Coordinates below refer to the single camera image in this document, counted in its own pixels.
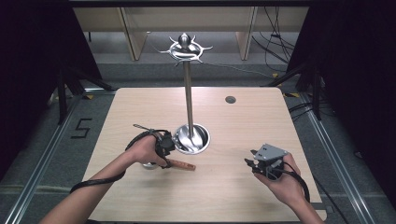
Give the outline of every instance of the desk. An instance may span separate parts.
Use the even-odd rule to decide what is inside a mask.
[[[225,101],[236,99],[234,104]],[[125,149],[144,130],[140,124],[172,133],[187,123],[184,88],[120,89],[113,100],[92,153],[88,179]],[[172,151],[169,159],[196,165],[146,170],[135,164],[116,182],[92,213],[100,221],[274,222],[298,220],[246,166],[251,149],[264,143],[293,154],[325,219],[326,211],[307,164],[289,111],[277,88],[192,88],[194,122],[211,135],[209,147],[197,155]]]

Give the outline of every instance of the black tape marking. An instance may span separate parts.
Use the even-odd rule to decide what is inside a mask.
[[[71,136],[72,139],[76,139],[76,138],[86,138],[86,137],[87,137],[87,134],[88,134],[88,132],[90,131],[90,128],[80,128],[80,127],[79,127],[79,125],[81,124],[81,122],[82,122],[83,120],[92,120],[92,119],[80,119],[80,120],[78,121],[78,124],[77,124],[77,127],[76,127],[76,131],[85,131],[85,133],[84,133],[83,136]]]

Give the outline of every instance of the metal pole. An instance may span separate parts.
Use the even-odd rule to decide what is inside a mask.
[[[192,100],[191,100],[191,75],[190,75],[190,62],[183,62],[184,68],[184,86],[186,90],[186,103],[187,103],[187,118],[189,120],[189,138],[194,135],[193,122],[192,122]]]

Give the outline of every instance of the person's left hand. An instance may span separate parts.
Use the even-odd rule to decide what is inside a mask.
[[[166,166],[166,161],[155,152],[155,143],[156,138],[148,135],[135,142],[125,153],[129,154],[131,162],[155,162],[160,166]]]

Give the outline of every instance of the background desk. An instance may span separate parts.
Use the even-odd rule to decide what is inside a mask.
[[[227,96],[236,98],[228,104]],[[128,169],[99,203],[91,218],[101,221],[273,222],[297,217],[254,178],[244,158],[263,143],[291,152],[301,168],[315,207],[318,190],[277,88],[192,88],[193,118],[211,135],[198,155],[173,151],[168,158],[197,166],[194,172],[174,168]],[[107,114],[84,179],[116,158],[143,130],[140,124],[174,132],[187,123],[184,88],[120,89]],[[326,218],[325,210],[318,210]]]

